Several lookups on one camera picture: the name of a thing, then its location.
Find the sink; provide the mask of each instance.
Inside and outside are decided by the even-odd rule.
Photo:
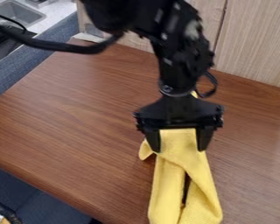
[[[35,25],[46,18],[45,14],[11,0],[0,3],[0,15],[12,18],[25,27]]]

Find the countertop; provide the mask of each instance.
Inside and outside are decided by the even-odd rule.
[[[33,7],[28,4],[25,0],[15,0],[25,6],[33,8],[36,11],[40,11],[46,15],[46,18],[40,22],[27,27],[29,31],[40,34],[50,27],[56,25],[63,18],[66,18],[70,14],[77,11],[76,3],[73,3],[71,0],[59,0],[58,2],[51,3],[41,9]]]

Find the screw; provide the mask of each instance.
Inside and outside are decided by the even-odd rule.
[[[179,3],[175,3],[175,4],[174,4],[174,9],[176,9],[177,11],[180,11],[180,5],[179,5]]]
[[[164,32],[162,33],[161,37],[162,37],[162,39],[163,39],[163,40],[167,40],[167,39],[168,39],[167,34],[166,34],[166,33],[164,33]]]
[[[167,86],[167,85],[164,85],[164,86],[163,86],[163,91],[166,92],[166,93],[170,93],[172,90],[173,90],[172,87],[169,87],[169,86]]]

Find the microfiber cloth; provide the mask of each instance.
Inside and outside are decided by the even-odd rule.
[[[197,150],[195,129],[163,129],[150,196],[150,224],[219,224],[221,205],[207,156]],[[139,157],[154,152],[145,140]],[[191,178],[183,203],[185,177]]]

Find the wooden tabletop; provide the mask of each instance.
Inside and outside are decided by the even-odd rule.
[[[224,223],[280,224],[280,88],[214,74],[226,125],[207,155]],[[147,224],[154,160],[137,157],[132,112],[157,80],[154,56],[126,46],[55,53],[0,97],[0,167],[103,223]]]

